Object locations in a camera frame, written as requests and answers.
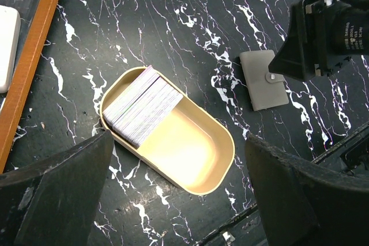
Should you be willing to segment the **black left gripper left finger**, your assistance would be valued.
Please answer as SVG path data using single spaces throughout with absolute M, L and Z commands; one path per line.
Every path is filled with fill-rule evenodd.
M 113 146 L 105 131 L 1 174 L 1 245 L 86 245 Z

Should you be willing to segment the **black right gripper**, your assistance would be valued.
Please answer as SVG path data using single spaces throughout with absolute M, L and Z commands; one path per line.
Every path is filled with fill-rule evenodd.
M 368 0 L 303 0 L 291 5 L 287 38 L 268 69 L 305 81 L 334 74 L 356 55 L 368 55 Z

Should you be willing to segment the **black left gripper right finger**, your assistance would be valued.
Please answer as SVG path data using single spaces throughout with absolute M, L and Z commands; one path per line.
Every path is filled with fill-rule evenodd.
M 246 165 L 269 245 L 368 245 L 368 180 L 286 153 L 253 134 Z

